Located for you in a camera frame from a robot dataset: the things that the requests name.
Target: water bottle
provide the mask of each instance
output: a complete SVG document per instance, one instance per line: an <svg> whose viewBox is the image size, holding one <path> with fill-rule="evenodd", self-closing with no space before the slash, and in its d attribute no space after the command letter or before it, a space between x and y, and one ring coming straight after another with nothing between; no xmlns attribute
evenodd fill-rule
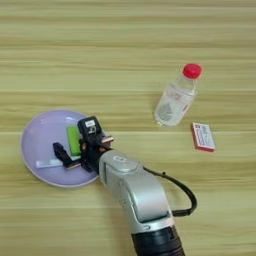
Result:
<svg viewBox="0 0 256 256"><path fill-rule="evenodd" d="M166 87L154 112L160 125L174 126L180 123L195 99L197 78L201 71L198 64L187 64L178 79Z"/></svg>

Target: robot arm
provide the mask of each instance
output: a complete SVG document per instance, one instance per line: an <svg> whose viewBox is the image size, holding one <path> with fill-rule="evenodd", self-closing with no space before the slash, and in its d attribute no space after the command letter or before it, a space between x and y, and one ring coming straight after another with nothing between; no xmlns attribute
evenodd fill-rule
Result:
<svg viewBox="0 0 256 256"><path fill-rule="evenodd" d="M122 205L137 255L185 256L164 189L156 177L139 162L102 145L95 117L80 120L78 128L83 136L82 158Z"/></svg>

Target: purple plate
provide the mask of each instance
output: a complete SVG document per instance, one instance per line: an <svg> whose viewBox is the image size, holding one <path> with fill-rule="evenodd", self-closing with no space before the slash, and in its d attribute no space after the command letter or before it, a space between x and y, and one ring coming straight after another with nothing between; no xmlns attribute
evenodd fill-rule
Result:
<svg viewBox="0 0 256 256"><path fill-rule="evenodd" d="M21 152L28 169L40 180L58 187L79 187L94 181L98 175L81 167L66 170L63 166L37 168L36 161L56 159L52 144L60 142L70 154L66 127L77 125L85 115L54 110L35 117L22 134Z"/></svg>

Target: small box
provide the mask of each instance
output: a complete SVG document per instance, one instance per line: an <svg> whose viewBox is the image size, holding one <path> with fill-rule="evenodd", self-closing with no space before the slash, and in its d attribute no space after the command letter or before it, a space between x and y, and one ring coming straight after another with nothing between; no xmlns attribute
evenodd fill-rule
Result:
<svg viewBox="0 0 256 256"><path fill-rule="evenodd" d="M212 132L208 124L192 123L191 129L193 133L195 147L199 150L213 152L216 150Z"/></svg>

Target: wood grain surface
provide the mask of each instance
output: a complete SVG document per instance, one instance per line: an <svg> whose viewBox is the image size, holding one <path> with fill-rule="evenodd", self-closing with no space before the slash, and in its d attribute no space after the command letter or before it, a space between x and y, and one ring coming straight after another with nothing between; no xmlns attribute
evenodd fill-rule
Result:
<svg viewBox="0 0 256 256"><path fill-rule="evenodd" d="M153 109L189 62L204 68L198 97L159 128ZM97 115L116 149L193 189L198 210L176 219L188 256L256 255L255 70L255 0L0 0L0 255L135 255L99 181L65 190L25 168L22 129L59 108ZM194 149L193 121L215 153Z"/></svg>

